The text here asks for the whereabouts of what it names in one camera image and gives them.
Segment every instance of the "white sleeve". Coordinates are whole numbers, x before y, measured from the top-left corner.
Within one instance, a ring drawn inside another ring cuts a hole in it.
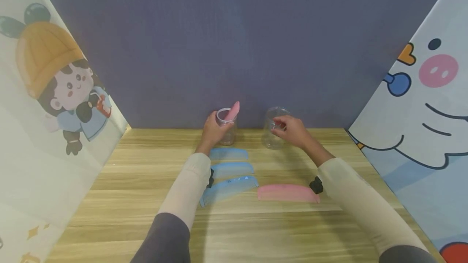
[[[339,158],[319,167],[323,188],[343,210],[354,216],[375,245],[379,256],[393,246],[427,251],[406,222],[356,171]]]
[[[211,175],[211,161],[204,153],[194,153],[182,167],[167,193],[159,213],[171,213],[192,229],[195,211]]]

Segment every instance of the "cartoon pig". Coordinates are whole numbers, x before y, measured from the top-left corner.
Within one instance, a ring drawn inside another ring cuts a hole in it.
[[[349,131],[364,146],[440,170],[450,155],[468,155],[468,28],[462,17],[426,19],[423,28],[441,32],[415,35]]]

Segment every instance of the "comb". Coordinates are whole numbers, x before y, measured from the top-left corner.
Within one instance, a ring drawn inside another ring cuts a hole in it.
[[[255,177],[244,176],[225,180],[213,185],[211,188],[206,188],[200,199],[201,207],[206,207],[236,194],[258,187],[258,182]]]
[[[254,173],[254,168],[248,162],[225,162],[223,164],[212,165],[211,169],[214,171],[214,179]]]
[[[224,121],[231,121],[239,114],[239,110],[241,109],[241,104],[239,101],[235,102],[232,108],[229,110],[227,115],[224,117]]]
[[[312,189],[291,184],[265,185],[257,189],[259,200],[264,201],[296,201],[320,203],[320,196]]]
[[[210,151],[211,160],[246,160],[247,158],[249,155],[243,149],[218,147]]]

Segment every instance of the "purple wall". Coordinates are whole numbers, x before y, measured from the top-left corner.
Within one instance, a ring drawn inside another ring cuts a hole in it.
[[[51,0],[130,125],[348,127],[436,0]]]

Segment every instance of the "gray sleeve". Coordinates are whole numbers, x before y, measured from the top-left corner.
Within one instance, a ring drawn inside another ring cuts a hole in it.
[[[130,263],[190,263],[190,231],[177,216],[160,213]]]
[[[414,246],[395,246],[385,250],[379,263],[437,263],[427,251]]]

